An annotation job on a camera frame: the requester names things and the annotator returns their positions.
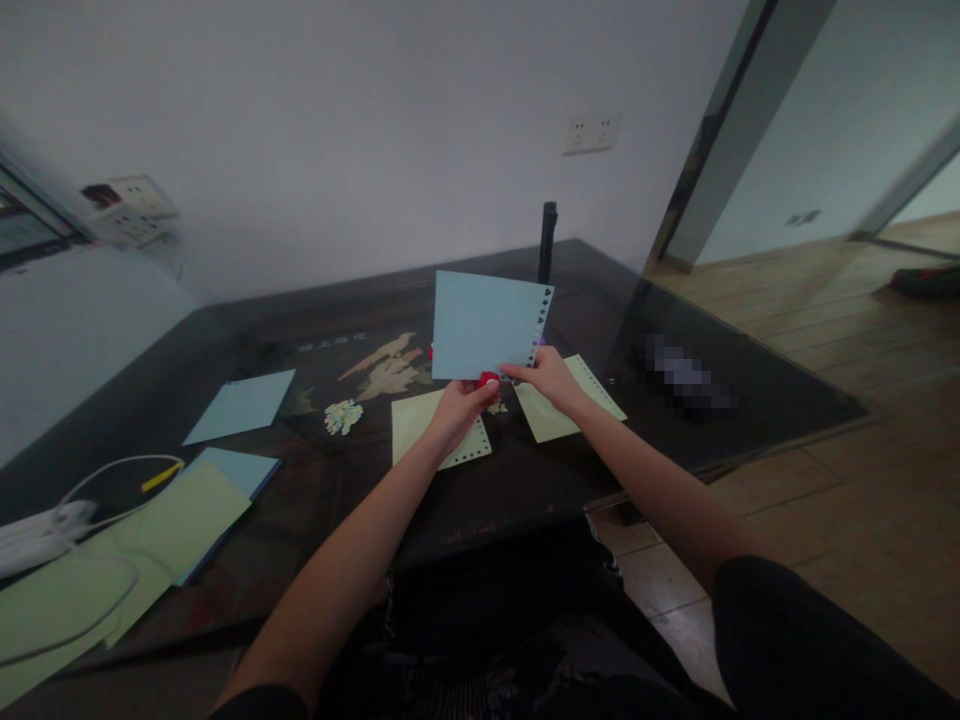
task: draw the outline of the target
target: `black pants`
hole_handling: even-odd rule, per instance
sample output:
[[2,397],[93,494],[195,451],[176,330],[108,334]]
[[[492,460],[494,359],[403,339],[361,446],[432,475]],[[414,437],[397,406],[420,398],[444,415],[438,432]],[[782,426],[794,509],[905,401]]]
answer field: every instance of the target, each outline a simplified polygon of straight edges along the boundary
[[[357,678],[375,672],[368,663],[381,653],[484,658],[575,615],[601,618],[707,717],[731,717],[623,591],[616,560],[586,516],[398,574],[388,606],[389,617],[383,607],[368,614],[338,658],[326,684],[337,690],[322,698],[334,715],[363,692]],[[470,673],[470,662],[458,661],[457,671]]]

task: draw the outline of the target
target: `wall socket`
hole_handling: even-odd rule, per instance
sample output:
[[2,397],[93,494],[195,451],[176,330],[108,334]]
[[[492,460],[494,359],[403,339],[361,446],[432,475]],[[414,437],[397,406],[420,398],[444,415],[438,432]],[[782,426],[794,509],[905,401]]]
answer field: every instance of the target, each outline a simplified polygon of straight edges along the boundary
[[787,221],[783,224],[784,227],[800,227],[801,225],[807,225],[812,223],[817,219],[817,216],[823,212],[822,210],[808,210],[803,213],[796,215],[791,215],[787,218]]
[[173,217],[179,212],[170,202],[170,198],[150,178],[149,175],[131,175],[129,177],[107,180],[129,211],[148,218]]
[[108,242],[120,247],[143,247],[167,232],[159,220],[136,212],[126,203],[113,205],[91,219],[100,225]]
[[609,150],[620,135],[620,113],[593,113],[567,119],[564,155]]

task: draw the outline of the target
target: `light blue paper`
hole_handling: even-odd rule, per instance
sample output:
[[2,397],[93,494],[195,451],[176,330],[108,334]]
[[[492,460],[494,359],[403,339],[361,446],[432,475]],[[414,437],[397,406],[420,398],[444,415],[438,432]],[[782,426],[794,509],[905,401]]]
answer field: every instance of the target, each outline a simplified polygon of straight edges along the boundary
[[286,370],[227,383],[183,444],[193,445],[270,425],[295,372]]
[[[190,465],[184,470],[171,485],[176,484],[189,477],[191,470],[198,467],[201,463],[212,462],[217,469],[223,473],[223,476],[230,481],[237,490],[242,492],[248,498],[253,500],[257,493],[263,488],[270,476],[279,467],[280,461],[274,458],[265,458],[260,455],[248,455],[246,453],[232,452],[231,450],[221,450],[220,448],[206,448],[197,456]],[[203,557],[191,565],[180,577],[174,581],[174,585],[180,587],[196,571],[197,567],[206,559],[206,557],[222,542],[223,535],[215,542]]]
[[532,366],[553,293],[552,285],[438,270],[433,378],[478,380],[504,363]]

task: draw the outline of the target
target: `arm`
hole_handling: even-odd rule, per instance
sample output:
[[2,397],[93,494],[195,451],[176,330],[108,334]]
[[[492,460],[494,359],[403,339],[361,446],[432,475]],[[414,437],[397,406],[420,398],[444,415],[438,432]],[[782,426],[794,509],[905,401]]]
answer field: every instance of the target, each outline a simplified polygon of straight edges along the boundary
[[559,353],[543,347],[534,369],[503,372],[532,383],[583,431],[644,517],[710,593],[717,571],[744,555],[769,557],[743,521],[686,470],[641,440],[577,384]]
[[340,649],[370,605],[414,511],[499,383],[444,391],[430,426],[310,558],[280,599],[217,702],[257,685],[296,690],[312,716]]

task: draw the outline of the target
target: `stack of paper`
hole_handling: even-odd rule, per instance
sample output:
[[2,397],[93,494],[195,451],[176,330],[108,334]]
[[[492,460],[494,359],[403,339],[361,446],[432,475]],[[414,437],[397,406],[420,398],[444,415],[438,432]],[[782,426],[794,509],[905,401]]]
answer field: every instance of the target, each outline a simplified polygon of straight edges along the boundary
[[[251,500],[257,496],[257,493],[267,484],[267,480],[280,466],[280,461],[274,458],[220,450],[219,448],[207,448],[200,453],[196,460],[190,463],[186,470],[180,473],[173,483],[189,482],[191,475],[198,468],[202,468],[205,462],[216,465],[223,476],[230,481],[230,484]],[[224,537],[226,537],[226,533],[217,538],[216,542],[203,553],[203,556],[176,579],[174,585],[178,587],[185,585],[223,541]]]
[[[203,462],[146,508],[84,542],[86,553],[132,562],[139,571],[136,586],[80,639],[0,669],[0,708],[101,640],[113,646],[249,506],[213,463]],[[82,630],[120,597],[130,578],[125,564],[71,553],[7,588],[0,593],[0,660]]]

